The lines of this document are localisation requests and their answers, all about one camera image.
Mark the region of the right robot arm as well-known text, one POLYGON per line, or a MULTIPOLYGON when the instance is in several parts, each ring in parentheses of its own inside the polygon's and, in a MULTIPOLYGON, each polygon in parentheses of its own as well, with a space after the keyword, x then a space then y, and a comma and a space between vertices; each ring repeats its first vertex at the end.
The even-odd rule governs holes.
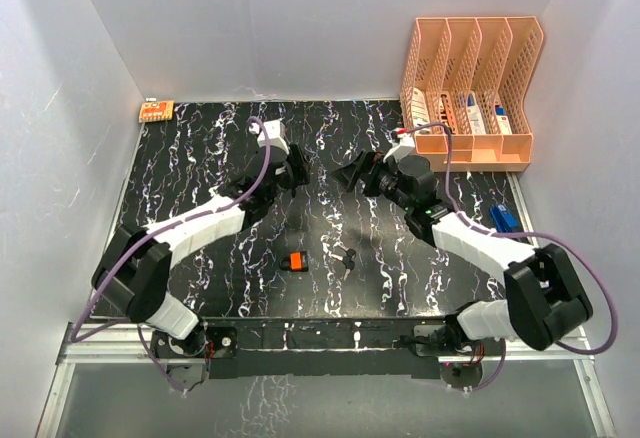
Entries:
POLYGON ((390 200, 403 210, 405 224, 417 239, 503 284, 504 299, 471 302, 446 316, 444 326, 429 337, 441 347, 466 355, 485 339, 519 339, 543 351, 592 317, 592 304, 562 248, 500 238, 456 213, 438 197, 427 159, 362 152, 331 175, 347 192, 360 186, 367 197, 390 200))

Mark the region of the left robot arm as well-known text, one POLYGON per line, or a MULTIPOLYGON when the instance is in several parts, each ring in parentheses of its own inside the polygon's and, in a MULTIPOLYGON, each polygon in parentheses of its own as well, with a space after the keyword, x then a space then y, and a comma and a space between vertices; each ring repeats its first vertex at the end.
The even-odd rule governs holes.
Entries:
POLYGON ((197 356, 207 341, 204 320, 169 292, 170 271, 200 249, 251 228, 281 192, 309 182, 309 158, 298 145, 262 148, 244 175, 206 203, 171 220, 118 226, 92 286, 130 322, 165 333, 177 353, 197 356))

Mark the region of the black marble pattern mat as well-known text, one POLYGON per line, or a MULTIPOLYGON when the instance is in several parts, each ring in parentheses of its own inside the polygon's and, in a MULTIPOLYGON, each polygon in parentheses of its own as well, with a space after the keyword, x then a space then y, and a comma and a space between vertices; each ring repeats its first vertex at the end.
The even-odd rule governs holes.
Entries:
POLYGON ((249 230, 176 265, 171 293, 204 317, 417 317, 450 313, 503 287, 463 259, 407 229, 385 198, 345 193, 331 172, 360 152, 388 149, 402 121, 395 101, 180 103, 167 123, 146 125, 117 208, 117 223, 151 224, 206 202, 256 152, 251 117, 281 119, 308 155, 310 184, 280 195, 249 230), (330 254, 356 250, 355 269, 330 254), (279 262, 308 253, 309 270, 279 262))

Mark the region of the orange black padlock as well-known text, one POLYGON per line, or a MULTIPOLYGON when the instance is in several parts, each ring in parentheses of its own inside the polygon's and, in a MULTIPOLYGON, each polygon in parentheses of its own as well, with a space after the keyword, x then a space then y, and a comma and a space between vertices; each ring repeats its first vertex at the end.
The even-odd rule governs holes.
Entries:
POLYGON ((285 256, 280 260, 279 268, 282 271, 307 272, 309 270, 308 253, 306 251, 296 251, 285 256))

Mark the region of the white box in organizer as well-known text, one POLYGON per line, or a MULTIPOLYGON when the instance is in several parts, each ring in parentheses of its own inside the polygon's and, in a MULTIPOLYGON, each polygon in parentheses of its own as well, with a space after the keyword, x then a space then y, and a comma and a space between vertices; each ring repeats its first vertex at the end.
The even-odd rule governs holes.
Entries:
POLYGON ((411 128, 418 128, 430 123, 430 116, 425 93, 414 87, 410 100, 411 128))

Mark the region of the dark markers in organizer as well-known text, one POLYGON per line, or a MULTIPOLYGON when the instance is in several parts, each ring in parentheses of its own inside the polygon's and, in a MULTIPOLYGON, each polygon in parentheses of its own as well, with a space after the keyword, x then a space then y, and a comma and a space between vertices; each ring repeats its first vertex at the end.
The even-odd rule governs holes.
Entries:
POLYGON ((440 121, 447 125, 452 134, 457 132, 454 110, 448 93, 441 93, 439 98, 440 121))

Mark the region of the white blue tube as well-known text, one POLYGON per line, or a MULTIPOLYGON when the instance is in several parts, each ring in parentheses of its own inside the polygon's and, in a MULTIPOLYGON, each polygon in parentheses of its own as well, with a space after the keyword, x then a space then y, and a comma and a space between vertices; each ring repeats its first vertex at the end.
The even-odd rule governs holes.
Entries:
POLYGON ((476 95, 470 91, 467 95, 465 111, 462 111, 463 95, 456 96, 461 117, 461 131, 463 134, 485 135, 486 125, 481 108, 477 102, 476 95))

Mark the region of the orange plastic file organizer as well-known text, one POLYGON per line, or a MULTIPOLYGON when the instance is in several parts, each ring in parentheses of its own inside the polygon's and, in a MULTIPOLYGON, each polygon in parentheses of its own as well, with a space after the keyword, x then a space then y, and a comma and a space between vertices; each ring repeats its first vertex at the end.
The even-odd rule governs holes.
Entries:
POLYGON ((400 103, 433 170, 529 166, 534 137, 524 101, 543 41, 534 16, 415 20, 400 103))

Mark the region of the small orange card box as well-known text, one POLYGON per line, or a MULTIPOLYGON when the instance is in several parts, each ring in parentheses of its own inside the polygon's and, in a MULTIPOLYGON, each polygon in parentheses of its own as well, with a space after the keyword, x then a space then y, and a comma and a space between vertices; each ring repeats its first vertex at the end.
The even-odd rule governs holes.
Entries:
POLYGON ((173 100, 145 101, 141 105, 138 121, 140 123, 170 121, 173 118, 174 106, 173 100))

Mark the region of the blue red white box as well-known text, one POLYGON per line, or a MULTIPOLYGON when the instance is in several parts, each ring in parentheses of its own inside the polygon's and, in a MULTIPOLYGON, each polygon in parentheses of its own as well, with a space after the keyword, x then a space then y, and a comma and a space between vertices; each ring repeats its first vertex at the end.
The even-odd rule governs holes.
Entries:
POLYGON ((507 115, 504 107, 500 103, 496 102, 494 104, 494 110, 499 133, 503 135, 511 135, 513 131, 511 128, 509 116, 507 115))

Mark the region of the blue black stapler tool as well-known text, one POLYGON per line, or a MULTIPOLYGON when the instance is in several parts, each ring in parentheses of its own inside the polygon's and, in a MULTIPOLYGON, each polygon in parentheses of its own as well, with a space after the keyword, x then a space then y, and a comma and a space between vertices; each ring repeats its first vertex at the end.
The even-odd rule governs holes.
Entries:
POLYGON ((519 220, 505 205, 496 204, 490 208, 489 212, 498 232, 515 233, 521 230, 519 220))

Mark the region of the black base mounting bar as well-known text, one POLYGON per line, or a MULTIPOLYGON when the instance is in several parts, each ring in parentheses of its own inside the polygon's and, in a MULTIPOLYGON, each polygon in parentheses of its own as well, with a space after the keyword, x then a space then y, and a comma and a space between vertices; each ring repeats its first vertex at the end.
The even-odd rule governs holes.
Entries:
POLYGON ((211 319, 212 378, 396 375, 438 379, 447 365, 480 369, 497 343, 456 349, 440 318, 211 319))

